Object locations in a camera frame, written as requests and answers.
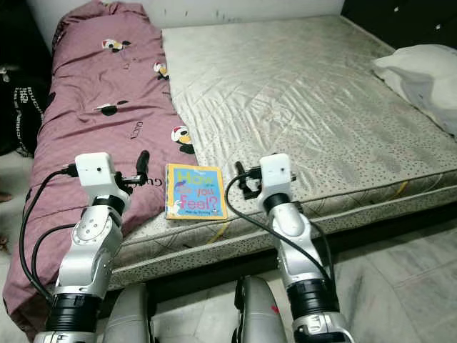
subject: white pillow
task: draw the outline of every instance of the white pillow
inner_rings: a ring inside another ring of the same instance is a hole
[[[415,45],[373,61],[375,74],[398,95],[457,137],[457,50]]]

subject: floor tile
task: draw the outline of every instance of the floor tile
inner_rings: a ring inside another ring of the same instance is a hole
[[[357,342],[417,343],[420,339],[391,285],[360,250],[338,256],[341,313]]]
[[[422,343],[452,342],[457,337],[457,315],[446,317],[421,331]]]
[[[97,322],[97,343],[103,342],[103,332],[105,330],[105,326],[108,324],[109,318],[99,319]]]
[[[193,336],[199,325],[207,290],[162,302],[154,316],[154,332],[162,337]]]
[[[160,343],[205,343],[202,342],[200,339],[194,337],[194,336],[177,336],[177,337],[164,337],[160,338]]]
[[[3,292],[8,264],[0,264],[0,294]],[[2,342],[27,343],[26,335],[12,322],[3,304],[0,304],[0,337]]]
[[[457,262],[404,282],[396,293],[419,334],[439,331],[457,318]],[[453,328],[447,337],[457,337],[457,321]]]
[[[391,285],[397,285],[456,258],[455,252],[439,249],[420,232],[369,244],[363,251]]]
[[[8,271],[9,266],[9,255],[6,252],[0,252],[0,267],[6,266],[6,271]]]
[[[0,232],[8,239],[6,248],[10,253],[13,251],[14,245],[19,241],[21,223],[22,210],[13,214],[0,215]]]
[[[457,219],[418,231],[443,263],[457,260]]]
[[[229,282],[210,289],[205,302],[195,337],[204,343],[230,342],[233,331],[238,326],[238,310],[233,301],[236,282]]]

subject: black cable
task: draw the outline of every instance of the black cable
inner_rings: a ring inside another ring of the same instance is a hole
[[[43,182],[41,183],[41,186],[38,188],[38,191],[35,194],[35,197],[30,203],[29,208],[26,210],[24,216],[22,217],[22,224],[21,224],[21,232],[19,234],[19,259],[21,260],[21,266],[22,269],[24,270],[24,273],[31,282],[31,284],[36,288],[36,290],[46,299],[48,303],[52,302],[52,296],[49,294],[49,292],[44,288],[44,286],[41,284],[39,279],[35,279],[34,276],[31,274],[29,268],[27,267],[26,263],[26,256],[25,256],[25,233],[26,233],[26,225],[27,221],[29,220],[30,213],[32,209],[34,209],[36,202],[38,201],[39,196],[41,195],[44,187],[48,184],[48,182],[55,176],[60,175],[60,174],[66,174],[67,169],[61,169],[58,171],[55,171],[53,173],[50,173]]]
[[[283,235],[279,234],[278,232],[275,232],[274,230],[270,229],[268,226],[266,226],[265,224],[261,223],[261,222],[258,222],[257,220],[245,215],[244,213],[238,211],[237,209],[235,209],[231,204],[230,204],[230,201],[229,201],[229,191],[230,191],[230,188],[233,186],[233,184],[238,181],[239,179],[243,179],[244,177],[249,177],[249,173],[244,173],[244,174],[240,174],[238,175],[237,177],[234,177],[227,185],[227,188],[226,188],[226,191],[225,191],[225,200],[226,200],[226,203],[227,203],[227,206],[229,207],[229,209],[236,215],[238,215],[239,217],[245,219],[246,221],[262,228],[263,230],[267,231],[269,234],[275,236],[277,239],[280,239],[281,241],[285,242],[286,244],[290,245],[291,247],[293,247],[294,249],[296,249],[298,252],[302,253],[302,255],[304,255],[307,259],[309,259],[315,266],[316,268],[322,273],[323,275],[323,278],[325,279],[325,281],[328,283],[328,285],[330,287],[333,288],[333,292],[336,296],[336,283],[335,283],[335,279],[334,279],[334,276],[333,276],[333,279],[331,279],[329,276],[328,276],[328,273],[327,271],[325,270],[324,267],[321,266],[321,264],[319,262],[316,261],[316,259],[314,259],[308,252],[306,252],[304,249],[302,249],[299,245],[293,243],[290,239],[287,239],[285,238]],[[321,228],[317,229],[319,231],[319,233],[323,234],[323,231]],[[330,246],[328,245],[328,242],[327,242],[327,239],[325,238],[324,239],[324,244],[326,245],[326,249],[328,249],[327,251],[327,254],[328,256],[331,255],[330,253]],[[333,271],[333,266],[331,267],[331,273],[334,274],[334,271]]]
[[[48,235],[52,234],[55,231],[62,230],[62,229],[68,229],[70,227],[74,227],[76,224],[67,224],[67,225],[60,225],[58,227],[53,227],[52,229],[49,229],[45,233],[43,233],[40,238],[35,243],[34,246],[34,252],[31,255],[31,274],[34,276],[35,280],[39,281],[39,276],[38,273],[36,272],[36,258],[38,257],[38,250],[40,249],[40,244],[43,242],[43,240],[48,237]]]
[[[328,262],[328,269],[330,270],[330,278],[333,281],[333,288],[335,289],[336,292],[336,279],[335,279],[335,266],[333,265],[333,259],[331,257],[331,250],[330,250],[330,244],[328,244],[327,240],[327,235],[325,232],[322,230],[320,226],[318,226],[316,223],[309,222],[311,226],[318,231],[318,233],[321,235],[322,240],[323,240],[323,245],[326,248],[326,254],[327,254],[327,262]]]

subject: black headboard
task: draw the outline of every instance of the black headboard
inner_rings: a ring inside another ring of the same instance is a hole
[[[394,48],[457,49],[457,0],[346,0],[341,14]]]

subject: white wall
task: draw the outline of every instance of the white wall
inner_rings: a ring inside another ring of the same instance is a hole
[[[88,0],[27,0],[50,47],[60,18]],[[125,0],[141,2],[159,27],[222,24],[339,14],[344,0]]]

